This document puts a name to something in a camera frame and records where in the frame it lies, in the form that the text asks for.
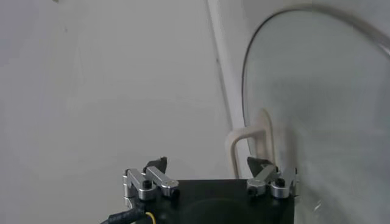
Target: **white wall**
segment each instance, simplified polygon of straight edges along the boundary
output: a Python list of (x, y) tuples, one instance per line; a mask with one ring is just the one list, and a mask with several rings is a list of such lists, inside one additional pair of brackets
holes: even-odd
[(229, 177), (203, 1), (0, 1), (0, 223), (99, 223), (121, 174)]

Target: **screw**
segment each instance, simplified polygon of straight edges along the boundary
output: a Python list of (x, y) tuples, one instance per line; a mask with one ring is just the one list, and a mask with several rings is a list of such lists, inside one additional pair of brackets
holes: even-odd
[(152, 188), (152, 182), (150, 180), (146, 180), (142, 182), (142, 188), (143, 189), (151, 189)]
[(286, 183), (285, 183), (285, 181), (283, 179), (278, 178), (278, 179), (275, 180), (275, 185), (277, 187), (285, 187)]

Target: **silver metal part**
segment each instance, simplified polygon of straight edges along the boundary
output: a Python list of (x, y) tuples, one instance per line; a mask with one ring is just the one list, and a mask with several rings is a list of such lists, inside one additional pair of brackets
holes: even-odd
[(123, 182), (123, 200), (124, 200), (124, 204), (129, 209), (132, 209), (132, 204), (130, 202), (130, 187), (128, 187), (128, 185), (127, 185), (127, 171), (125, 171), (123, 176), (122, 176), (122, 182)]
[(147, 179), (152, 180), (157, 186), (160, 187), (161, 192), (166, 197), (172, 197), (179, 186), (177, 180), (170, 179), (160, 170), (154, 166), (150, 166), (146, 169), (145, 176)]
[(267, 165), (255, 178), (246, 181), (248, 191), (252, 196), (263, 195), (266, 192), (268, 182), (277, 178), (276, 167), (274, 165)]
[(296, 191), (296, 169), (285, 169), (280, 177), (271, 183), (271, 194), (275, 198), (288, 198), (295, 196)]
[(128, 169), (126, 171), (127, 187), (133, 185), (138, 191), (140, 200), (148, 201), (156, 197), (156, 185), (152, 181), (147, 180), (137, 169)]

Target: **curved glass panel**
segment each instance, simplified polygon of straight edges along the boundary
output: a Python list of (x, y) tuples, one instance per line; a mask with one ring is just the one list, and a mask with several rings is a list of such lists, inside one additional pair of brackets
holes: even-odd
[(388, 223), (386, 52), (339, 18), (295, 10), (260, 27), (244, 66), (246, 125), (267, 109), (277, 163), (298, 167), (297, 223)]

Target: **white surface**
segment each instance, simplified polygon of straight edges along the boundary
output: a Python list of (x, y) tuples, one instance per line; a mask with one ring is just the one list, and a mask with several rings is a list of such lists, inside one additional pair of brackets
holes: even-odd
[(0, 223), (99, 223), (124, 169), (227, 178), (203, 1), (0, 1)]
[[(241, 73), (246, 47), (253, 32), (277, 10), (310, 2), (345, 10), (390, 35), (390, 1), (386, 0), (208, 0), (233, 128), (244, 126)], [(244, 141), (239, 142), (238, 147), (242, 177), (250, 177), (246, 166), (249, 149)]]

